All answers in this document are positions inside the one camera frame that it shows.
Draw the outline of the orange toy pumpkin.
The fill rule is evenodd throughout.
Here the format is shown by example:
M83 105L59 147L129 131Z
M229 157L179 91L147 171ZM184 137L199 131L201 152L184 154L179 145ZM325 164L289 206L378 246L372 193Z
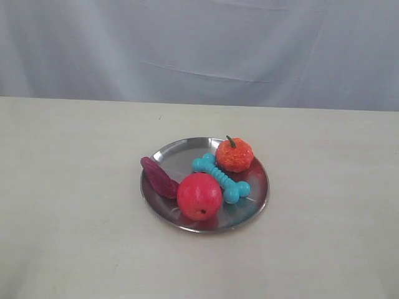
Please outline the orange toy pumpkin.
M249 143L228 135L226 140L219 144L215 156L219 166L234 173L249 169L254 159L254 153Z

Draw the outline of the white backdrop cloth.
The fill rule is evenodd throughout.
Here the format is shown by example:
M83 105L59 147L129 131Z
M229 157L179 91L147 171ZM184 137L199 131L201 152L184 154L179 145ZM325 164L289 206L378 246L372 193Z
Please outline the white backdrop cloth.
M397 1L2 1L1 95L398 110Z

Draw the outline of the red toy apple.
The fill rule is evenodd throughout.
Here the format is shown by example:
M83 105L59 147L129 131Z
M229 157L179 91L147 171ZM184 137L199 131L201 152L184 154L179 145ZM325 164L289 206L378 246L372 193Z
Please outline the red toy apple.
M184 216L192 221L206 221L214 217L223 204L218 182L206 173L193 173L180 183L177 203Z

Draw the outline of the purple toy sweet potato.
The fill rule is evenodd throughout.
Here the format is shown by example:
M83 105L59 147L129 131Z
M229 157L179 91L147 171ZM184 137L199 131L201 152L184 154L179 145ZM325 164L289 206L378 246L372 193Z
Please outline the purple toy sweet potato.
M157 194L168 199L176 199L179 184L149 157L143 157L140 164Z

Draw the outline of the teal toy bone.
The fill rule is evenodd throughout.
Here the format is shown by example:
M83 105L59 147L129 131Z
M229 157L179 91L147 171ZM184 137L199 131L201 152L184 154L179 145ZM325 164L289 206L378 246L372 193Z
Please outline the teal toy bone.
M223 189L223 199L228 204L236 204L240 198L248 197L251 187L246 181L233 181L216 165L216 157L211 153L204 154L192 162L195 173L206 173L212 176Z

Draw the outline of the round steel plate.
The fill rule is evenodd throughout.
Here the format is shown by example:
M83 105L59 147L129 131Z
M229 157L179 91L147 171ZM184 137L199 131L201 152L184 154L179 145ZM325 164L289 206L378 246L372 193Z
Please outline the round steel plate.
M150 155L175 181L192 173L191 164L195 158L216 152L222 139L210 137L191 137L174 141ZM251 193L236 204L224 203L218 213L208 221L192 221L184 216L175 199L167 199L152 188L145 173L141 175L141 191L153 212L167 224L199 234L215 234L236 229L258 216L267 206L269 179L262 163L257 159L248 170L242 173L225 173L234 181L246 181Z

